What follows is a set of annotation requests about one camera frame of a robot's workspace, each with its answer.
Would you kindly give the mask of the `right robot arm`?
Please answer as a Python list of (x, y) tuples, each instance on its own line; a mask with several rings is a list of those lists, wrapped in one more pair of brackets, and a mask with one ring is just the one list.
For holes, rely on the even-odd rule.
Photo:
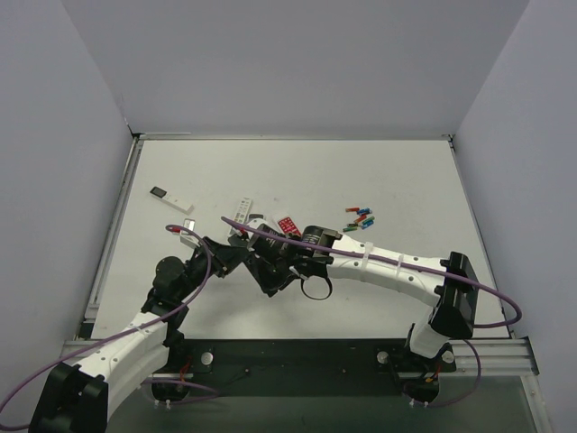
[(250, 252), (247, 266), (262, 290), (274, 295), (291, 282), (320, 279), (360, 281), (416, 299), (425, 315), (408, 331), (410, 353), (434, 359), (451, 339), (469, 339), (475, 327), (479, 290), (465, 255), (407, 257), (356, 241), (321, 226), (301, 236), (277, 232), (265, 222), (243, 227)]

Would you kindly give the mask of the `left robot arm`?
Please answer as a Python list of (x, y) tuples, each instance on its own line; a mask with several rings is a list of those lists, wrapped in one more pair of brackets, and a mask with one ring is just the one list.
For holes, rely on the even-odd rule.
[(100, 341), (76, 364), (49, 373), (32, 415), (31, 432), (104, 432), (122, 402), (160, 368), (177, 370), (185, 359), (179, 326), (211, 276), (223, 278), (248, 256), (244, 247), (204, 237), (192, 256), (165, 257), (139, 312), (116, 336)]

